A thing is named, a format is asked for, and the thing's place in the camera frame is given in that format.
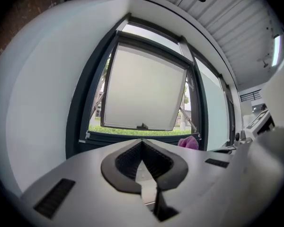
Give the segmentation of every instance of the purple cloth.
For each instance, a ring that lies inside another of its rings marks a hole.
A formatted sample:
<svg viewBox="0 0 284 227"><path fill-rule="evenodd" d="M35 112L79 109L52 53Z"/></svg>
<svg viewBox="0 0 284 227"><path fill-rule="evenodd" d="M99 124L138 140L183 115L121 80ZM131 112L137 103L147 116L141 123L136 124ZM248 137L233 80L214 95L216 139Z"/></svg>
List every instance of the purple cloth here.
<svg viewBox="0 0 284 227"><path fill-rule="evenodd" d="M199 149L198 141L192 135L185 139L180 139L178 146L190 149Z"/></svg>

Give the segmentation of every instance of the tube light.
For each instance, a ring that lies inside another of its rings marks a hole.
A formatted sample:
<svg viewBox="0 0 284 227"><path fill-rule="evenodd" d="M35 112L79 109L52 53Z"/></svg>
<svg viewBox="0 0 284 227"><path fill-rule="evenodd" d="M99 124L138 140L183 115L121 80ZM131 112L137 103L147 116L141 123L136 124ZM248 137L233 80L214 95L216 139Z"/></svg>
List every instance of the tube light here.
<svg viewBox="0 0 284 227"><path fill-rule="evenodd" d="M279 58L279 52L280 52L280 42L281 42L281 37L278 35L275 38L275 50L274 50L274 58L273 58L273 63L271 66L275 66L278 63L278 58Z"/></svg>

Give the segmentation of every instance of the black metal railing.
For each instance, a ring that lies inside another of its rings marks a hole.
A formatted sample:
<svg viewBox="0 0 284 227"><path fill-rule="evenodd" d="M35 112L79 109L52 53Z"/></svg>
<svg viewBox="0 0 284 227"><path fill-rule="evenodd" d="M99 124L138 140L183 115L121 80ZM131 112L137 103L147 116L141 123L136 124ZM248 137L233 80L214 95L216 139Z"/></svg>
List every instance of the black metal railing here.
<svg viewBox="0 0 284 227"><path fill-rule="evenodd" d="M241 102L253 101L253 100L257 100L257 99L262 98L259 92L260 92L260 90L254 91L254 92L251 92L251 93L246 93L244 95L241 95L240 96Z"/></svg>

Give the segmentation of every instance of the white ceiling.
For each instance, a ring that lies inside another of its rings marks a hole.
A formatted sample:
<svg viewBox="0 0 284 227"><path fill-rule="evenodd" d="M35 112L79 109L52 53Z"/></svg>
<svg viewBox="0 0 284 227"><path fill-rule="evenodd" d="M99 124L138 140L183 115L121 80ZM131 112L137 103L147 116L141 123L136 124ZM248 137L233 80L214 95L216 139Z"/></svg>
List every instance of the white ceiling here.
<svg viewBox="0 0 284 227"><path fill-rule="evenodd" d="M217 41L237 79L238 91L270 79L272 17L263 0L167 0L195 18Z"/></svg>

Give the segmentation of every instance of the frosted glass pane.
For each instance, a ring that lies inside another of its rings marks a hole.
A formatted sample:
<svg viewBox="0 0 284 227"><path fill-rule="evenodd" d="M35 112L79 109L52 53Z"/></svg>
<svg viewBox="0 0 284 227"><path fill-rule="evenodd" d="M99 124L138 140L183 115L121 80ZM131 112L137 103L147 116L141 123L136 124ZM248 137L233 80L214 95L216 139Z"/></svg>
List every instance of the frosted glass pane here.
<svg viewBox="0 0 284 227"><path fill-rule="evenodd" d="M197 58L195 59L198 65L198 68L203 74L205 74L214 84L216 84L219 88L221 88L221 84L219 79Z"/></svg>
<svg viewBox="0 0 284 227"><path fill-rule="evenodd" d="M155 55L119 45L109 76L104 126L173 130L186 70Z"/></svg>
<svg viewBox="0 0 284 227"><path fill-rule="evenodd" d="M178 52L179 54L182 54L178 44L147 29L127 24L122 31L153 40L172 49L173 51Z"/></svg>
<svg viewBox="0 0 284 227"><path fill-rule="evenodd" d="M208 110L207 150L222 147L228 140L228 117L224 92L201 72Z"/></svg>

